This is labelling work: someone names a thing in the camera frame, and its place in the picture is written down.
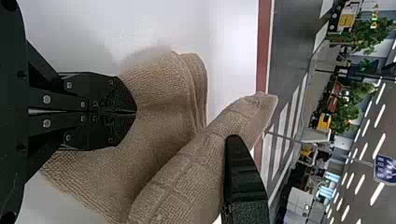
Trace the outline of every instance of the green tree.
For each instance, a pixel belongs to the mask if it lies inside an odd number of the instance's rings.
[[[376,23],[377,27],[372,29],[372,21],[356,21],[351,32],[328,37],[333,44],[350,45],[353,52],[365,49],[364,54],[369,55],[375,51],[375,45],[381,43],[395,29],[393,20],[387,18],[378,19]]]
[[[337,104],[337,112],[332,116],[332,130],[337,134],[348,132],[353,127],[349,121],[357,119],[360,112],[357,106],[340,99]]]

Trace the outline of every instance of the signboard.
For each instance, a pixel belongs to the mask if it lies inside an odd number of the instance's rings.
[[[388,186],[396,186],[396,160],[386,156],[376,156],[374,180]]]

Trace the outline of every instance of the crosswalk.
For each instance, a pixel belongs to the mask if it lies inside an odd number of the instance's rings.
[[[269,195],[269,204],[275,198],[293,157],[293,144],[276,134],[293,138],[297,134],[299,119],[302,113],[307,76],[295,89],[291,100],[286,102],[279,119],[271,124],[262,135],[262,181]]]

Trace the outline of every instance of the white road marking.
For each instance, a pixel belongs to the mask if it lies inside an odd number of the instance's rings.
[[[323,27],[318,31],[317,36],[315,37],[315,46],[313,52],[315,52],[318,49],[321,42],[326,37],[328,27],[329,27],[329,22],[326,22],[326,24],[324,24]]]
[[[270,133],[274,132],[274,125],[270,128]],[[268,187],[268,175],[271,163],[271,151],[272,151],[272,141],[273,136],[271,134],[266,134],[262,140],[262,182],[265,188]]]
[[[386,105],[382,105],[381,111],[379,111],[379,115],[378,115],[378,117],[376,117],[376,121],[375,121],[375,124],[374,124],[374,128],[376,128],[376,127],[378,126],[378,123],[379,123],[379,121],[381,120],[382,115],[384,114],[384,111],[385,111],[385,108],[386,108],[386,107],[387,107]]]
[[[274,200],[274,198],[275,198],[275,195],[276,195],[277,191],[279,190],[280,184],[282,183],[283,178],[285,177],[286,172],[289,170],[289,166],[290,166],[291,158],[292,158],[292,157],[293,157],[293,153],[291,152],[291,154],[289,155],[289,158],[288,158],[288,162],[286,163],[286,166],[285,166],[285,168],[283,169],[283,172],[282,172],[282,174],[280,175],[280,178],[279,178],[279,180],[278,180],[277,183],[276,183],[276,186],[275,186],[275,188],[274,188],[274,191],[273,191],[272,194],[271,194],[270,199],[268,200],[268,205],[269,205],[269,206],[271,206],[271,203],[273,202],[273,200]]]
[[[375,104],[378,105],[381,100],[382,94],[384,93],[385,87],[387,87],[387,83],[382,84],[381,91],[379,91],[378,97],[376,98]]]
[[[332,3],[334,2],[334,0],[323,0],[322,3],[322,8],[320,10],[320,18],[322,18],[324,15],[326,15],[326,13],[332,9]]]
[[[385,133],[382,134],[381,139],[379,139],[378,144],[376,145],[376,148],[373,153],[373,160],[375,160],[376,155],[378,155],[379,149],[381,149],[382,144],[384,144],[385,138],[387,135]]]
[[[307,77],[308,77],[308,74],[305,74],[303,83],[301,85],[300,100],[299,100],[298,107],[297,107],[296,121],[294,122],[293,138],[297,134],[297,128],[298,128],[298,124],[299,124],[300,116],[301,116],[301,109],[303,108],[303,99],[304,99],[304,95],[305,95],[305,86],[306,86]]]
[[[369,105],[367,106],[366,113],[364,113],[365,118],[367,118],[367,115],[369,115],[372,104],[373,104],[373,101],[370,101]]]
[[[286,128],[286,118],[288,115],[288,109],[289,109],[289,103],[283,107],[282,112],[280,112],[279,116],[279,126],[277,128],[277,134],[279,135],[284,135],[285,134],[285,128]],[[280,155],[282,155],[282,146],[283,146],[283,138],[278,137],[276,139],[276,151],[275,151],[275,159],[274,159],[274,170],[272,174],[272,179],[274,179],[277,170],[279,169],[279,164],[280,164]]]
[[[367,123],[366,123],[366,126],[364,127],[364,129],[363,129],[363,133],[361,134],[361,137],[364,137],[364,135],[366,135],[366,133],[367,133],[367,129],[369,128],[369,126],[370,126],[370,120],[368,119],[367,120]]]
[[[297,98],[298,98],[299,90],[300,90],[300,86],[297,87],[297,89],[293,93],[293,97],[291,98],[289,125],[288,125],[288,132],[286,134],[286,136],[289,138],[291,138],[291,132],[293,130],[293,122],[294,122],[294,116],[295,116],[295,112],[296,112]],[[290,141],[286,140],[285,153],[283,154],[283,158],[285,158],[286,153],[289,151],[289,147],[290,147]]]

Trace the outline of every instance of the screw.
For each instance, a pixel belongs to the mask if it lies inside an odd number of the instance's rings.
[[[26,75],[26,73],[23,72],[23,71],[18,71],[18,72],[17,72],[17,78],[19,78],[19,79],[26,79],[26,78],[27,78],[27,75]]]
[[[48,95],[43,96],[43,103],[46,105],[49,105],[50,104],[50,96],[48,96]]]
[[[66,142],[70,142],[72,140],[72,135],[69,133],[66,135]]]
[[[66,88],[69,89],[69,90],[71,90],[71,89],[73,88],[73,83],[67,82],[67,83],[66,83]]]
[[[17,144],[17,151],[26,152],[26,145],[24,143]]]
[[[44,119],[43,127],[44,128],[49,128],[50,127],[50,119]]]

